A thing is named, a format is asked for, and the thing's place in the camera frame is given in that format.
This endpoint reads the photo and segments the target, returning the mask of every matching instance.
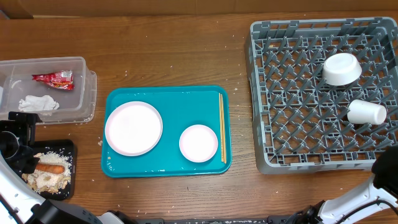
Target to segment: chopsticks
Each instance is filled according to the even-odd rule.
[[[226,164],[224,103],[223,103],[223,95],[221,93],[219,93],[218,99],[220,106],[221,161],[224,162],[224,164]]]

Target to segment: blue tray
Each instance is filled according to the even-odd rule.
[[[220,109],[218,95],[223,95],[225,117],[226,160],[221,161]],[[101,167],[110,177],[166,177],[176,175],[221,174],[232,163],[228,96],[219,86],[175,86],[120,88],[106,100],[105,123],[113,110],[130,101],[143,101],[160,113],[163,133],[151,151],[135,157],[113,151],[103,136]],[[180,152],[182,132],[194,124],[211,128],[218,138],[218,150],[209,161],[195,163]]]

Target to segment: carrot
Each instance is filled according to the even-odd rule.
[[[41,163],[37,164],[36,169],[44,172],[50,172],[52,174],[62,174],[65,171],[64,166]]]

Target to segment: red wrapper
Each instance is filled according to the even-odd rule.
[[[32,75],[33,80],[42,82],[54,88],[61,90],[72,90],[75,86],[73,85],[73,72],[72,71],[61,71],[49,74]]]

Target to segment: oval white plate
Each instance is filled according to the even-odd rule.
[[[189,161],[206,162],[216,154],[217,148],[217,135],[208,126],[196,124],[181,134],[180,150]]]
[[[124,156],[149,152],[163,131],[159,112],[145,102],[133,101],[117,107],[105,125],[105,137],[111,148]]]

